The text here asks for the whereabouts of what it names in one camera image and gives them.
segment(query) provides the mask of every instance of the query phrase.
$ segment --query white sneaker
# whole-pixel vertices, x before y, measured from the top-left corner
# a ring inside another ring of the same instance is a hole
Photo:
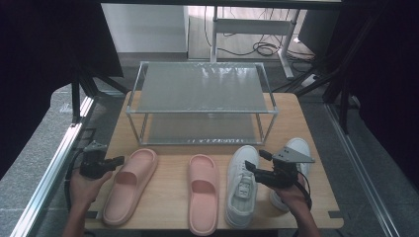
[[[293,138],[287,143],[286,146],[295,151],[298,151],[301,154],[310,156],[310,147],[308,146],[307,142],[302,138]],[[296,168],[300,172],[302,172],[306,177],[308,177],[310,166],[310,163],[296,163]],[[290,211],[290,209],[283,203],[281,198],[273,190],[271,190],[269,194],[269,200],[271,201],[271,204],[279,210]]]
[[[245,160],[259,167],[259,154],[253,146],[242,146],[234,153],[227,176],[225,220],[239,229],[250,224],[258,191],[255,177],[246,169]]]

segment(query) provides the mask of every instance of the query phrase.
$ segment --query glass panel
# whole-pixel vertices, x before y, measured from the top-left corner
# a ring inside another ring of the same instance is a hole
[[[266,111],[254,63],[149,62],[139,112]]]

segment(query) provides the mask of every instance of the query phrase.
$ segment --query black curtain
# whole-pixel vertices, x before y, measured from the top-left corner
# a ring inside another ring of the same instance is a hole
[[[419,18],[415,6],[414,1],[389,1],[349,74],[350,91],[361,102],[361,118],[419,187]]]
[[[0,0],[0,177],[77,68],[123,76],[100,4]]]

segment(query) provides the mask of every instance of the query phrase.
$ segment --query white wall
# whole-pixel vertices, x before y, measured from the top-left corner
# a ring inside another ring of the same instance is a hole
[[[188,8],[102,4],[117,52],[188,51]]]

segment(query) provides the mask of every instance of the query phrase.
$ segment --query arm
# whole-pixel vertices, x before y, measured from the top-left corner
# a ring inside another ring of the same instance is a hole
[[[112,172],[106,173],[99,180],[88,180],[75,170],[70,181],[71,209],[62,236],[83,236],[84,219],[90,204],[95,201],[102,185],[111,179]]]
[[[298,175],[298,181],[304,184],[302,175]],[[281,200],[289,207],[291,214],[295,217],[298,226],[299,237],[317,237],[320,232],[314,222],[314,218],[308,209],[302,192],[292,186],[288,189],[274,189]]]

